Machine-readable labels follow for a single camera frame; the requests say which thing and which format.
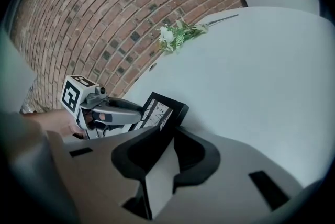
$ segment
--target black slot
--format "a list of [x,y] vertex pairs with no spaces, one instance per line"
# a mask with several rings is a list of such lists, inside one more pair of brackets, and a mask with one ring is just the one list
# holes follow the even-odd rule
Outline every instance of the black slot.
[[76,157],[76,156],[79,156],[79,155],[82,155],[82,154],[89,153],[91,151],[93,151],[91,148],[82,148],[82,149],[79,149],[79,150],[70,151],[70,155],[71,155],[71,157]]
[[289,197],[264,171],[257,171],[249,176],[273,211],[289,200]]

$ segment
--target brick wall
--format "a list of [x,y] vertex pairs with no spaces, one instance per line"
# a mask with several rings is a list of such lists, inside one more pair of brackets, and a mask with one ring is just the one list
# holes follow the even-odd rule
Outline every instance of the brick wall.
[[160,55],[157,28],[187,23],[241,0],[22,0],[12,40],[37,73],[28,102],[60,108],[68,74],[82,74],[122,97]]

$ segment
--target white flower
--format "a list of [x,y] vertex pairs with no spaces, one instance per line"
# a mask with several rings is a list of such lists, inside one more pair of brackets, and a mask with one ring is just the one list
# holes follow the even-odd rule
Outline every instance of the white flower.
[[173,42],[173,33],[172,31],[168,31],[167,28],[165,27],[161,27],[161,35],[159,36],[159,41],[165,41],[167,43],[167,45],[169,46],[171,42]]

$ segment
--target person's hand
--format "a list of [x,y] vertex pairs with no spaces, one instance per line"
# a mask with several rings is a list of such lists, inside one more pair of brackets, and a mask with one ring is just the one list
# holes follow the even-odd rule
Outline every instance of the person's hand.
[[38,122],[43,130],[57,132],[63,137],[74,133],[79,136],[85,135],[85,131],[77,125],[74,117],[66,109],[24,114],[24,117]]

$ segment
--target black frame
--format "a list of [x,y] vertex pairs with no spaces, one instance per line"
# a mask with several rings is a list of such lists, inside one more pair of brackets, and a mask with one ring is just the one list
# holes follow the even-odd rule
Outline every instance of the black frame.
[[[155,92],[151,93],[151,95],[147,99],[146,103],[142,107],[142,113],[143,114],[147,110],[150,102],[153,99],[157,100],[158,102],[160,102],[160,103],[164,104],[165,106],[172,109],[172,114],[169,117],[169,119],[166,121],[164,127],[162,128],[162,131],[164,129],[179,126],[182,123],[186,113],[188,112],[188,106],[184,103],[178,102],[178,101],[176,101],[174,99],[171,99],[171,98],[168,98],[166,96],[162,96],[162,95],[157,94]],[[138,123],[132,124],[128,131],[133,131],[137,124]]]

